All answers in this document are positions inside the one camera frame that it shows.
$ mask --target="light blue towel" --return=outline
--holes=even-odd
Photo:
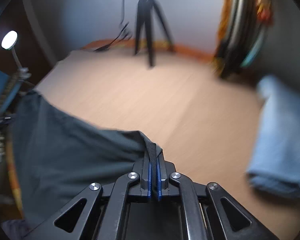
[[[300,95],[274,76],[259,82],[258,93],[265,104],[247,170],[250,183],[275,195],[300,198]]]

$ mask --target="tripod leg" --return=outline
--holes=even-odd
[[[169,33],[169,31],[168,31],[168,29],[166,27],[165,20],[164,20],[164,18],[162,16],[162,13],[161,13],[161,8],[159,7],[159,5],[156,3],[155,0],[153,1],[153,6],[154,6],[154,9],[155,9],[155,11],[157,13],[157,16],[158,16],[161,24],[162,24],[162,27],[163,27],[164,33],[166,34],[167,40],[168,40],[168,42],[170,44],[169,50],[170,51],[174,51],[173,43],[172,43],[172,38],[171,38],[171,35],[170,35],[170,33]]]
[[[151,19],[152,6],[153,6],[152,1],[148,0],[145,5],[145,27],[146,27],[146,38],[147,38],[150,67],[154,67],[154,51],[152,46],[152,19]]]
[[[144,21],[144,5],[142,4],[142,1],[139,0],[137,9],[135,55],[139,52],[140,32]]]

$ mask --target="cable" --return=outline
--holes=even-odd
[[[121,22],[119,24],[119,27],[123,26],[124,18],[125,18],[125,0],[122,0]],[[126,25],[120,31],[119,35],[113,41],[111,41],[109,44],[106,44],[94,51],[100,52],[100,51],[108,50],[110,48],[110,46],[112,45],[112,43],[114,43],[120,36],[122,36],[122,38],[118,42],[123,41],[126,38],[127,38],[126,39],[127,41],[130,40],[132,38],[132,32],[128,29],[128,25],[129,25],[129,22],[126,23]]]
[[[122,26],[125,16],[125,0],[122,0],[122,9],[121,9],[121,22],[119,26]]]

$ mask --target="black fabric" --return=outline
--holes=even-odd
[[[31,228],[90,183],[105,185],[132,171],[145,151],[152,163],[152,194],[157,195],[159,146],[139,131],[99,130],[51,106],[35,91],[18,105],[12,141],[24,216]]]
[[[1,228],[10,240],[22,240],[30,231],[25,220],[7,220]]]

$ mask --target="metal screw head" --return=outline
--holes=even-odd
[[[210,182],[208,186],[210,189],[218,189],[219,188],[219,185],[215,182]]]
[[[128,177],[129,177],[130,179],[136,179],[138,176],[139,176],[139,174],[136,173],[136,172],[130,172],[130,173],[128,174]]]
[[[181,174],[179,172],[173,172],[171,173],[171,177],[174,179],[180,179]]]
[[[91,183],[89,186],[89,189],[91,190],[98,190],[100,188],[100,184],[99,183]]]

